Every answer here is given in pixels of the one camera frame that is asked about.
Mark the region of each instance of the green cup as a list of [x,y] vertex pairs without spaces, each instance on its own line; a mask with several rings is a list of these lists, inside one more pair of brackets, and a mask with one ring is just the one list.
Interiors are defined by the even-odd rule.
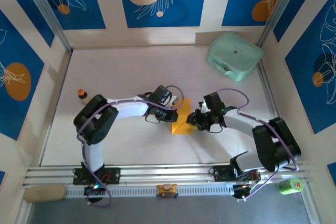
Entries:
[[299,178],[291,178],[278,184],[278,189],[282,194],[293,194],[303,190],[303,181]]

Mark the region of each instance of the electronic wire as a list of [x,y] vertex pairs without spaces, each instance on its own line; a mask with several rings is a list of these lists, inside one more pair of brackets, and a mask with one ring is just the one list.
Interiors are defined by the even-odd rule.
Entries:
[[[296,162],[292,152],[290,152],[289,148],[287,147],[287,145],[284,143],[283,139],[280,137],[280,135],[276,132],[276,130],[267,122],[265,122],[264,120],[261,120],[261,119],[257,119],[256,117],[252,116],[252,115],[248,115],[248,114],[245,114],[243,112],[241,112],[240,110],[247,106],[249,103],[250,103],[250,100],[248,98],[248,96],[243,93],[242,91],[238,90],[238,89],[232,89],[232,88],[223,88],[223,89],[219,89],[217,90],[216,92],[220,92],[220,91],[225,91],[225,90],[232,90],[232,91],[235,91],[235,92],[238,92],[240,94],[242,94],[245,98],[246,98],[246,103],[243,104],[242,106],[240,106],[238,109],[237,109],[237,113],[239,115],[242,115],[246,118],[249,118],[249,119],[252,119],[252,120],[255,120],[256,122],[259,122],[259,123],[262,123],[263,125],[265,125],[266,127],[268,127],[272,133],[276,136],[276,138],[279,140],[279,142],[282,144],[282,146],[284,147],[285,151],[287,152],[288,156],[290,157],[290,159],[292,160],[295,168],[291,168],[291,167],[283,167],[284,169],[288,169],[288,170],[294,170],[294,171],[298,171],[299,170],[299,165],[298,163]],[[253,194],[255,194],[257,191],[259,191],[260,189],[262,189],[269,181],[272,180],[272,178],[278,173],[278,169],[279,167],[276,169],[276,171],[260,186],[258,187],[256,190],[254,190],[252,193],[250,193],[248,196],[242,198],[242,199],[239,199],[239,200],[246,200],[247,198],[251,197]]]
[[106,204],[106,205],[93,205],[90,201],[89,201],[89,197],[87,196],[86,200],[87,200],[87,203],[93,207],[97,207],[97,208],[105,208],[105,207],[108,207],[111,203],[112,203],[112,194],[110,192],[110,190],[107,188],[107,186],[94,174],[94,172],[92,171],[92,169],[90,168],[90,165],[89,163],[87,162],[86,160],[86,155],[85,155],[85,139],[81,136],[83,130],[85,129],[85,127],[92,121],[93,118],[95,118],[95,116],[97,114],[99,114],[102,110],[104,110],[105,108],[107,108],[108,106],[112,106],[112,105],[116,105],[116,104],[119,104],[119,103],[128,103],[128,102],[140,102],[140,103],[147,103],[147,104],[150,104],[150,105],[153,105],[153,106],[156,106],[158,108],[161,108],[161,109],[165,109],[165,110],[177,110],[179,107],[182,106],[183,102],[184,102],[184,94],[182,92],[182,90],[175,86],[175,85],[169,85],[167,86],[166,88],[176,88],[180,93],[181,93],[181,103],[174,107],[174,108],[166,108],[164,106],[161,106],[159,104],[156,104],[154,102],[151,102],[151,101],[144,101],[144,100],[136,100],[136,99],[125,99],[125,100],[119,100],[119,101],[113,101],[113,102],[110,102],[110,103],[107,103],[105,104],[104,106],[100,107],[98,110],[96,110],[92,116],[90,116],[86,121],[85,123],[82,125],[82,127],[79,129],[78,133],[77,133],[77,139],[82,143],[82,156],[83,156],[83,163],[85,165],[85,167],[88,169],[88,171],[90,172],[90,174],[95,178],[95,180],[105,189],[105,191],[108,193],[109,195],[109,202]]

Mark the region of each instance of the mint green box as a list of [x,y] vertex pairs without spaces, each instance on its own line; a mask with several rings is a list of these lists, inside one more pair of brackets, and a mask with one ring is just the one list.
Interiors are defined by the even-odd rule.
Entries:
[[209,47],[206,61],[235,81],[245,79],[264,52],[261,48],[228,31]]

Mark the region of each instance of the orange dot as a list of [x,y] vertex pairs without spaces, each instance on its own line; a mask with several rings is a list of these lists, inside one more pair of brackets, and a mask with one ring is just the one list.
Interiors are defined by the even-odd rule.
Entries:
[[84,95],[84,90],[83,90],[83,89],[79,89],[79,90],[77,91],[77,93],[78,93],[79,95]]
[[323,84],[323,74],[321,74],[320,72],[316,72],[313,75],[312,81],[315,87],[320,87]]
[[8,65],[5,71],[5,81],[7,93],[16,101],[24,101],[27,99],[30,87],[31,77],[28,68],[18,62]]
[[62,13],[63,15],[68,15],[68,14],[71,12],[69,6],[64,5],[64,4],[60,4],[60,5],[57,7],[57,9],[58,9],[58,11],[59,11],[60,13]]
[[252,18],[255,21],[266,21],[268,20],[273,7],[275,6],[277,0],[260,0],[252,10]]

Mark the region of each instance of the cylindrical sponge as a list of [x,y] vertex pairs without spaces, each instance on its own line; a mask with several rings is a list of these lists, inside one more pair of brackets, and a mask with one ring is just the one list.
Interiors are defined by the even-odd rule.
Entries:
[[65,198],[66,187],[63,184],[35,186],[26,189],[23,199],[28,203],[57,201]]

